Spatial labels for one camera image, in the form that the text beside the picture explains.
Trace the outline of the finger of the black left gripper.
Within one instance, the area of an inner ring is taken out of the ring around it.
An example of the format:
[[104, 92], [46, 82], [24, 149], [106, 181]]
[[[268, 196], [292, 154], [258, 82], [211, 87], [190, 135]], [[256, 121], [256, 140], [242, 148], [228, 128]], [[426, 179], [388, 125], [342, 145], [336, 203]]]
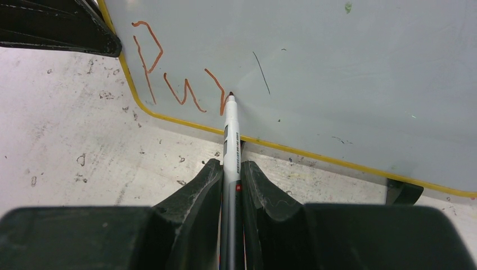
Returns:
[[1, 0], [1, 47], [118, 57], [120, 39], [95, 1]]

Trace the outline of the red capped whiteboard marker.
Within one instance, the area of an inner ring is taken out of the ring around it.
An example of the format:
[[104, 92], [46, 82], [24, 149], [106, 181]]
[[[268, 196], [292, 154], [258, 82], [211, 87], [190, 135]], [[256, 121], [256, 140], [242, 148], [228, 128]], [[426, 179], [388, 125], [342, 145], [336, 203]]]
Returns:
[[224, 112], [219, 268], [244, 269], [241, 140], [237, 102], [232, 92], [227, 98]]

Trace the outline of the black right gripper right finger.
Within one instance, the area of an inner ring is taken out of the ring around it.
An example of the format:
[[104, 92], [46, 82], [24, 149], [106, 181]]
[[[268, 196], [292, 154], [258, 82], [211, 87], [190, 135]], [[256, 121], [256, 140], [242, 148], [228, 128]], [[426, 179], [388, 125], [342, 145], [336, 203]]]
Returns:
[[426, 206], [301, 204], [241, 165], [247, 269], [475, 269], [454, 225]]

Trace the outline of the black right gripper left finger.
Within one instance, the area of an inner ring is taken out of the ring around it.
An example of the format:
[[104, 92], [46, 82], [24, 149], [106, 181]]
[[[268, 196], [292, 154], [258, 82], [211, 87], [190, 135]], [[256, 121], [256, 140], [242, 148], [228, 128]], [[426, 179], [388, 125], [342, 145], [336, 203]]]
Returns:
[[223, 169], [155, 206], [31, 207], [1, 219], [2, 269], [217, 269]]

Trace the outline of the yellow framed whiteboard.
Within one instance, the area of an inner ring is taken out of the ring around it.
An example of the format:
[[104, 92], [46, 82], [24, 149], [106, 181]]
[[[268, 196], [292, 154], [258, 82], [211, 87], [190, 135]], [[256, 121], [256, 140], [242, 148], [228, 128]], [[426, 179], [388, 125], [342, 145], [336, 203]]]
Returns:
[[476, 198], [475, 1], [99, 1], [149, 115]]

